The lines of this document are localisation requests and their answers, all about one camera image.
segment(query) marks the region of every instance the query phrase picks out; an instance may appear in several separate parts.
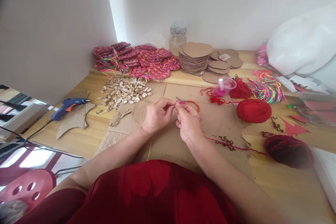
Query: pink tag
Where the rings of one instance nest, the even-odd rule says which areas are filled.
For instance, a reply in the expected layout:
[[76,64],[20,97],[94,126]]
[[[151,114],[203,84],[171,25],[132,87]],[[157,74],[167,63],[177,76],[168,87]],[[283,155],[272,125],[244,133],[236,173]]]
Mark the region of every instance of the pink tag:
[[228,54],[224,54],[224,55],[219,56],[219,59],[220,59],[221,61],[225,61],[225,60],[227,60],[227,59],[229,59],[229,58],[231,58],[231,56],[228,55]]

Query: stool hole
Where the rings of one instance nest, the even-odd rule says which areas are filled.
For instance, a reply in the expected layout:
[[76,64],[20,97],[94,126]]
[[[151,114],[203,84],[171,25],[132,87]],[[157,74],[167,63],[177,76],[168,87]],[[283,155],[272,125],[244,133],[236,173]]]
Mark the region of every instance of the stool hole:
[[33,183],[30,183],[29,186],[27,187],[27,191],[31,191],[33,190],[33,188],[35,187],[36,183],[33,182]]
[[40,196],[40,192],[34,193],[33,196],[32,196],[32,201],[37,200],[39,198],[39,196]]
[[18,194],[22,189],[22,186],[20,185],[19,187],[16,187],[14,190],[13,190],[13,195],[16,195]]

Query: person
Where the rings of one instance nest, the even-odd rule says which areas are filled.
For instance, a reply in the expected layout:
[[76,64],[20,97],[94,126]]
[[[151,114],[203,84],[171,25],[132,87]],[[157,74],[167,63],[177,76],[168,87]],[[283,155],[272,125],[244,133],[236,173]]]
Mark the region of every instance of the person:
[[[171,120],[206,177],[177,164],[131,164]],[[65,178],[22,223],[286,223],[276,203],[203,137],[200,115],[161,98],[142,126]]]

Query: hot glue gun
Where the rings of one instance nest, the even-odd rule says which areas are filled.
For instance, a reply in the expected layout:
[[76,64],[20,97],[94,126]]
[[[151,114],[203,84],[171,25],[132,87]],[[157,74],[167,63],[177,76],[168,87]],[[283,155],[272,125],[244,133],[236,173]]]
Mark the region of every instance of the hot glue gun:
[[63,101],[63,106],[50,117],[50,121],[60,121],[67,111],[69,112],[72,111],[74,106],[85,104],[86,102],[89,101],[91,100],[87,100],[85,98],[65,99]]

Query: scissors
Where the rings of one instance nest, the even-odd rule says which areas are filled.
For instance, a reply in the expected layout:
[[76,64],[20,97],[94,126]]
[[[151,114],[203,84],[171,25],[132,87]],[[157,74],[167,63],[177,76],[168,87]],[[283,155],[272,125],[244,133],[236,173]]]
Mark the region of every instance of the scissors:
[[190,105],[189,103],[194,103],[197,106],[197,112],[199,112],[201,110],[200,106],[197,104],[197,102],[191,101],[191,100],[181,100],[180,98],[176,97],[176,99],[179,102],[184,102],[187,103],[188,105]]

